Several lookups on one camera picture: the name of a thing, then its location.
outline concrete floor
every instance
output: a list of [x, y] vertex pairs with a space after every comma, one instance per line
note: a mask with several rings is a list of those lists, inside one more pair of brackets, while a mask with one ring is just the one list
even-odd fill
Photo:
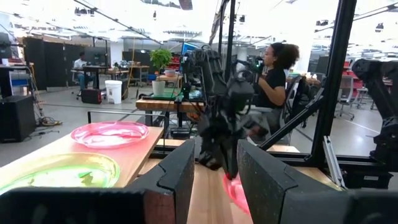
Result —
[[[129, 98], [120, 105], [111, 105], [107, 102], [101, 105], [84, 104], [76, 100], [71, 92], [76, 88], [69, 88], [62, 91], [46, 92], [40, 95], [44, 103], [45, 116], [55, 120], [63, 121], [61, 126], [46, 129], [49, 133], [38, 135], [39, 131], [32, 134], [24, 142], [0, 144], [0, 167], [4, 166], [34, 150], [45, 146], [46, 144], [57, 140], [58, 138], [69, 134], [75, 128], [87, 123], [87, 111], [89, 110], [108, 110], [120, 112], [132, 112], [135, 107], [136, 88], [129, 89]], [[151, 87], [141, 88], [140, 93], [150, 93]], [[381, 117], [378, 111], [370, 111], [370, 104], [365, 105], [364, 109], [351, 111], [355, 114], [354, 121], [348, 121], [347, 117], [335, 118], [331, 133], [331, 140], [336, 154], [368, 156], [369, 152], [374, 150], [376, 145], [373, 143], [372, 136], [379, 134], [381, 128]], [[136, 111], [137, 114], [144, 114], [143, 111]], [[120, 114], [93, 114], [93, 122], [96, 121], [136, 121], [140, 116], [126, 116]], [[300, 152], [310, 152], [312, 142], [305, 138], [303, 134], [313, 138], [317, 116], [309, 117], [305, 129], [297, 128], [292, 133], [291, 145], [295, 146]]]

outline white bucket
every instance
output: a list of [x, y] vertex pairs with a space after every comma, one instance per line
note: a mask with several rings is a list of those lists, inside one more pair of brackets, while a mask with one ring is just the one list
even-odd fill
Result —
[[105, 86], [108, 103], [122, 103], [122, 81], [106, 80]]
[[152, 89], [155, 96], [162, 96], [164, 93], [165, 81], [152, 81]]

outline man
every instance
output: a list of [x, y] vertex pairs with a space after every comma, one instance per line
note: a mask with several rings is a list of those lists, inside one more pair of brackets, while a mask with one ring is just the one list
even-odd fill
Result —
[[[79, 54], [80, 58], [78, 60], [75, 61], [75, 63], [73, 64], [73, 68], [83, 68], [83, 66], [85, 66], [87, 64], [87, 62], [85, 61], [85, 53], [81, 52]], [[78, 96], [80, 96], [81, 91], [84, 90], [85, 88], [87, 88], [87, 86], [85, 85], [85, 74], [83, 72], [78, 72], [77, 73], [77, 78], [79, 79], [79, 84], [80, 84], [80, 92], [78, 94]], [[94, 82], [95, 83], [95, 75], [89, 76], [87, 75], [87, 82]]]

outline woman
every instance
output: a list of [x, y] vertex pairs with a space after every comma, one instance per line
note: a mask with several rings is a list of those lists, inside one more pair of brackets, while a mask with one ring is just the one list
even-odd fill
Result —
[[[285, 103], [285, 70], [290, 69], [299, 59], [299, 48], [293, 44], [273, 43], [264, 55], [264, 65], [268, 68], [267, 75], [262, 76], [258, 83], [258, 99], [256, 106], [271, 108], [269, 113], [263, 113], [254, 119], [266, 119], [271, 129], [279, 129], [279, 116]], [[263, 137], [260, 126], [251, 128], [251, 137]]]

